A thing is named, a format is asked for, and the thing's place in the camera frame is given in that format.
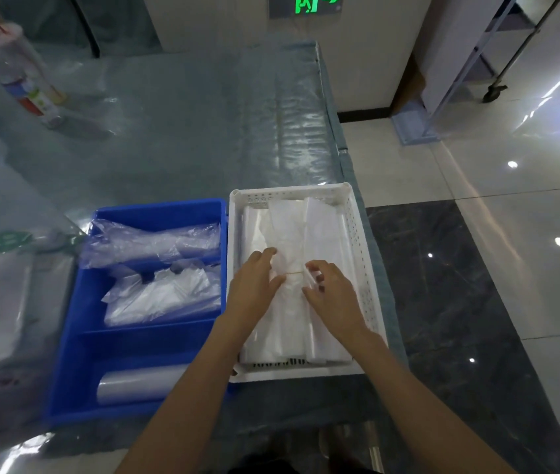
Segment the blue stand base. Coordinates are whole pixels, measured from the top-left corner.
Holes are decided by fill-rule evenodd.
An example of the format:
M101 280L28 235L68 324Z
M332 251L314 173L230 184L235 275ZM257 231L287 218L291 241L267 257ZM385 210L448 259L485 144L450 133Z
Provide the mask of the blue stand base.
M429 120L427 112L422 106L402 111L390 119L403 146L424 145L440 141L438 134L431 127L427 128Z

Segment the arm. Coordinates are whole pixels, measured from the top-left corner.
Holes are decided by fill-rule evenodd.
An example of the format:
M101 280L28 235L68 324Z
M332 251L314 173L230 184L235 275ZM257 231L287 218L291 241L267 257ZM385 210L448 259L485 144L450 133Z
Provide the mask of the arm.
M117 474L196 472L238 353L284 282L284 276L269 281L271 256L275 253L274 248L262 254L254 252L236 274L225 312L216 319L197 357L131 446Z
M515 471L403 368L363 320L355 290L335 264L311 261L320 291L304 294L326 327L363 368L416 459L432 473Z

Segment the baseboard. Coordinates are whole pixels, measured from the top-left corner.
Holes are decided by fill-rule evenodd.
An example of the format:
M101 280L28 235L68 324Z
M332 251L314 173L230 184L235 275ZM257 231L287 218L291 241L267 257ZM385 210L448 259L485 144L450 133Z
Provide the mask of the baseboard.
M352 123L355 121L390 118L391 113L392 108L388 106L386 108L374 108L371 110L344 111L337 113L337 116L339 117L340 123Z

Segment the blue plastic bin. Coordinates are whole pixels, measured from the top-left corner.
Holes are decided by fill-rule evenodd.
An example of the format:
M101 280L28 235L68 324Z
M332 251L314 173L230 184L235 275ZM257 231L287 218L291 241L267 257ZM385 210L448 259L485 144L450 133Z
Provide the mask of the blue plastic bin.
M105 269L79 269L61 338L47 417L52 425L104 417L153 413L161 399L118 406L100 406L98 382L109 371L189 363L210 334L214 320L225 309L228 220L223 199L199 199L151 205L101 208L95 219L146 231L162 231L197 224L221 224L221 310L191 321L106 327L107 305L101 301L115 280ZM217 262L218 257L206 258ZM146 272L165 269L149 260L134 264Z

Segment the white plastic crate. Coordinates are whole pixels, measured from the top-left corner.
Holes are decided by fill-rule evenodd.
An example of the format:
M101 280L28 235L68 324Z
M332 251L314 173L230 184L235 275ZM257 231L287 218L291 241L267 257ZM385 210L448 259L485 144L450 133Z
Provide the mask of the white plastic crate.
M355 200L353 188L347 182L323 186L292 186L266 190L234 190L229 195L228 232L228 286L241 265L243 211L245 206L267 208L270 199L317 198L333 206L342 206L348 238L350 240L357 281L357 297L368 327L387 342L386 327L381 315L377 284L374 280L368 244ZM338 376L361 374L357 362L310 364L304 359L289 359L284 363L236 364L236 374L230 382L268 381L297 377Z

